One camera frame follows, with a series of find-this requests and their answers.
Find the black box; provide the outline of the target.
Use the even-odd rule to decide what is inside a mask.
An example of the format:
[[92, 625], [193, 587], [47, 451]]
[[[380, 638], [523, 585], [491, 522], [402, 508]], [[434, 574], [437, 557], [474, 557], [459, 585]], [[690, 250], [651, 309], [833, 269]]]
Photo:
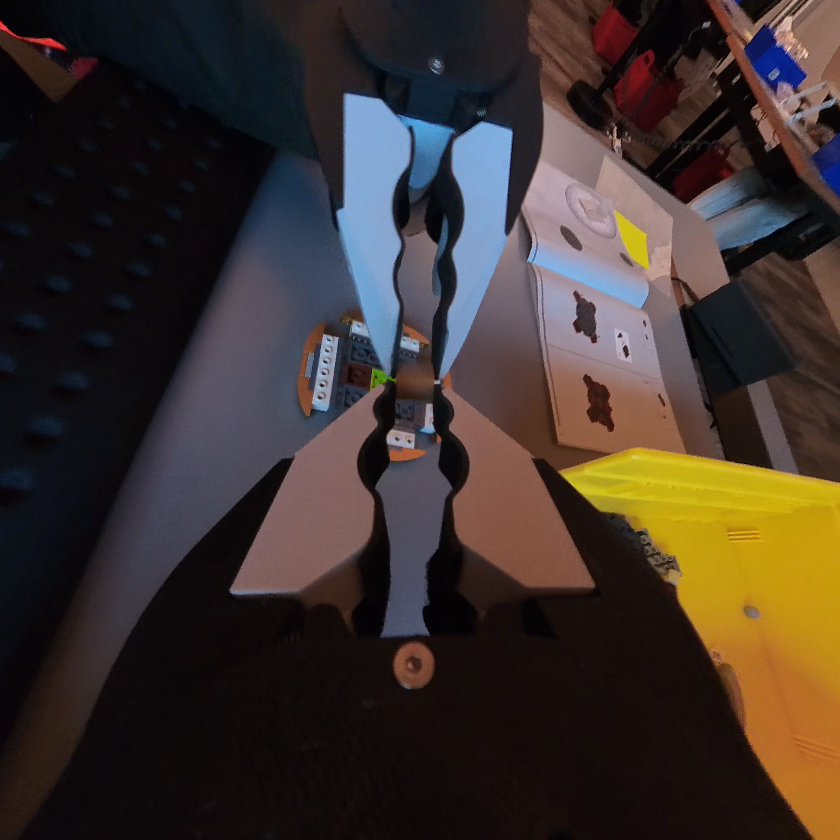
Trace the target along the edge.
[[749, 288], [737, 280], [699, 297], [675, 279], [685, 304], [680, 316], [692, 358], [710, 398], [793, 372], [799, 359]]

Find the brick model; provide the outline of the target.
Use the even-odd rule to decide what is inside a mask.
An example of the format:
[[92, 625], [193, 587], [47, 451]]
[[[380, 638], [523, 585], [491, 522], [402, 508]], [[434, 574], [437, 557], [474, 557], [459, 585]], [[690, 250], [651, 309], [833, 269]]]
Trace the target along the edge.
[[[306, 417], [325, 413], [337, 418], [389, 382], [395, 379], [384, 372], [360, 309], [310, 331], [297, 376], [298, 401]], [[395, 421], [386, 438], [391, 461], [420, 459], [439, 440], [432, 401], [417, 398], [405, 385], [395, 399]]]

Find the grey desk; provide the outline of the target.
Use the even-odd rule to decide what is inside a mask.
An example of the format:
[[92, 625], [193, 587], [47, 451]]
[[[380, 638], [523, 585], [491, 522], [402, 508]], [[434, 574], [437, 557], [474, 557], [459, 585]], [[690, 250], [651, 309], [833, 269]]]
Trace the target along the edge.
[[286, 364], [351, 293], [315, 164], [270, 167], [8, 745], [2, 838], [808, 838], [676, 594], [549, 482], [592, 595], [397, 639], [228, 594], [319, 430]]

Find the black studded mat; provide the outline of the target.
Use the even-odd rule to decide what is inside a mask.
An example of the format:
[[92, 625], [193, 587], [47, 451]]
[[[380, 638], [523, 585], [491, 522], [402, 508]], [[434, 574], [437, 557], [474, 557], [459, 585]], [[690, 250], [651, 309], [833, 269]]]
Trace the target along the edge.
[[102, 63], [2, 162], [2, 742], [274, 155]]

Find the open instruction booklet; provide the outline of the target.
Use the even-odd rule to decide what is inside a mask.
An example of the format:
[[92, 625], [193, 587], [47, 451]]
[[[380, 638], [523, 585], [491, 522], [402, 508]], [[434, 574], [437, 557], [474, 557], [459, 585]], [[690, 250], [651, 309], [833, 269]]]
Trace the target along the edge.
[[543, 369], [559, 445], [684, 454], [644, 310], [650, 284], [612, 200], [540, 162], [523, 201]]

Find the black round stand base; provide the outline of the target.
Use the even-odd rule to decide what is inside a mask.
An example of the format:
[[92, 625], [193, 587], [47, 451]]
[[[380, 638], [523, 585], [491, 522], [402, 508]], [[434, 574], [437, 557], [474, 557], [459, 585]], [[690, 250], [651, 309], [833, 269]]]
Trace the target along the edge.
[[585, 125], [603, 131], [613, 120], [613, 110], [603, 95], [585, 80], [575, 81], [566, 92], [570, 108]]

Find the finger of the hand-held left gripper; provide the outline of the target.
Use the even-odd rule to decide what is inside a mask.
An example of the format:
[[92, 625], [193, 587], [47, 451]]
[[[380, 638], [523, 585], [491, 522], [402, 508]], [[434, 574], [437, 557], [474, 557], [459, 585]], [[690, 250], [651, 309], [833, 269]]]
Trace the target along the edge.
[[397, 275], [404, 241], [397, 206], [413, 152], [411, 130], [383, 100], [343, 95], [339, 235], [370, 341], [390, 377], [395, 376], [403, 327]]
[[439, 153], [427, 208], [442, 217], [432, 337], [434, 375], [441, 382], [466, 341], [508, 241], [512, 131], [481, 121], [463, 133], [431, 122], [426, 132]]

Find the pile of loose dark bricks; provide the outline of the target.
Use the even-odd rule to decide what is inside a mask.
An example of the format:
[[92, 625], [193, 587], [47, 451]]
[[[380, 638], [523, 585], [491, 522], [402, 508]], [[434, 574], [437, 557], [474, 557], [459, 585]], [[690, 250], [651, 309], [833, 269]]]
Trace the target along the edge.
[[683, 574], [675, 555], [667, 553], [657, 546], [649, 531], [637, 529], [624, 515], [614, 512], [605, 514], [612, 527], [623, 535], [636, 550], [644, 555], [650, 566], [665, 582], [677, 586]]

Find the white paper sheet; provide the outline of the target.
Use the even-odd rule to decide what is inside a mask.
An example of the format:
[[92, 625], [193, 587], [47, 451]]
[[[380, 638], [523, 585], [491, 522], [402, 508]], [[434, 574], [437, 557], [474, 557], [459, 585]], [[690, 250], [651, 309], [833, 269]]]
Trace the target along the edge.
[[646, 279], [663, 294], [673, 297], [672, 216], [624, 171], [613, 153], [605, 156], [595, 189], [612, 202], [614, 211], [645, 231], [650, 252], [650, 267], [644, 269]]

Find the wooden shelf board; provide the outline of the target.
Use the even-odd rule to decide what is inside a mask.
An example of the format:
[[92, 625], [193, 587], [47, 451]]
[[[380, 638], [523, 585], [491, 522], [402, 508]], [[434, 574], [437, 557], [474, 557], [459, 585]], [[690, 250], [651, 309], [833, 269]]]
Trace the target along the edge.
[[774, 136], [784, 152], [784, 157], [795, 175], [808, 186], [819, 201], [826, 205], [831, 212], [838, 216], [839, 198], [833, 189], [825, 183], [820, 172], [815, 168], [811, 153], [798, 136], [791, 131], [786, 123], [786, 117], [777, 108], [772, 91], [761, 80], [745, 55], [743, 41], [728, 10], [719, 1], [706, 1], [706, 5], [714, 14], [726, 41], [732, 59], [738, 64], [743, 81], [749, 86], [753, 99], [761, 109], [763, 116], [770, 122]]

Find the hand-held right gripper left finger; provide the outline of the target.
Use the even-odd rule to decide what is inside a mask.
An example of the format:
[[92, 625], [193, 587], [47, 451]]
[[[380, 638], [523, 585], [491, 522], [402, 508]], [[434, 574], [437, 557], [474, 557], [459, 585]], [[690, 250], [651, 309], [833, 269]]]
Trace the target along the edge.
[[231, 595], [333, 606], [356, 634], [382, 634], [391, 541], [377, 484], [394, 408], [393, 386], [379, 385], [298, 450]]

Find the yellow sticky note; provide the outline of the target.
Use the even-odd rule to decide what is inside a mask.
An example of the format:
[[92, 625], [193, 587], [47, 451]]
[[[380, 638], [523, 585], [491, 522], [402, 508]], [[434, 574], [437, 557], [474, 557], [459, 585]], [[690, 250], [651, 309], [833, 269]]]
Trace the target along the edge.
[[617, 210], [614, 211], [614, 216], [618, 234], [621, 237], [627, 256], [634, 263], [647, 270], [650, 267], [647, 234]]

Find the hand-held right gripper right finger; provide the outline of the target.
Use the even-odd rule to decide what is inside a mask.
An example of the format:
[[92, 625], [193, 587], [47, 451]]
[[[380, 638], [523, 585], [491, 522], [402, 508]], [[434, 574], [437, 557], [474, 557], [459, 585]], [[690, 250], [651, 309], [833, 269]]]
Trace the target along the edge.
[[530, 453], [449, 388], [435, 389], [433, 409], [449, 492], [427, 565], [428, 632], [469, 635], [502, 605], [594, 594]]

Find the yellow plastic bin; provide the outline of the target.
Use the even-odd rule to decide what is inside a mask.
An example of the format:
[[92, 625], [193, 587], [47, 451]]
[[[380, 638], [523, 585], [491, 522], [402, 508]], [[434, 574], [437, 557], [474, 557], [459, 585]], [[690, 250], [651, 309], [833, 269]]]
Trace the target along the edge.
[[811, 835], [839, 838], [838, 483], [645, 448], [562, 475], [676, 558], [753, 750]]

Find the blue bin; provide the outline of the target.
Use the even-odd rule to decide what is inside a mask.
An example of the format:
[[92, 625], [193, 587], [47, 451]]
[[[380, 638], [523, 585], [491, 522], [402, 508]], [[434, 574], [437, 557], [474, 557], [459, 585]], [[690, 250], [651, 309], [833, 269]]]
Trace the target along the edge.
[[839, 196], [840, 189], [840, 136], [839, 133], [812, 156], [815, 168], [824, 182]]
[[744, 46], [744, 54], [756, 74], [774, 92], [782, 84], [797, 89], [806, 79], [806, 71], [777, 41], [771, 26], [765, 24], [755, 33]]

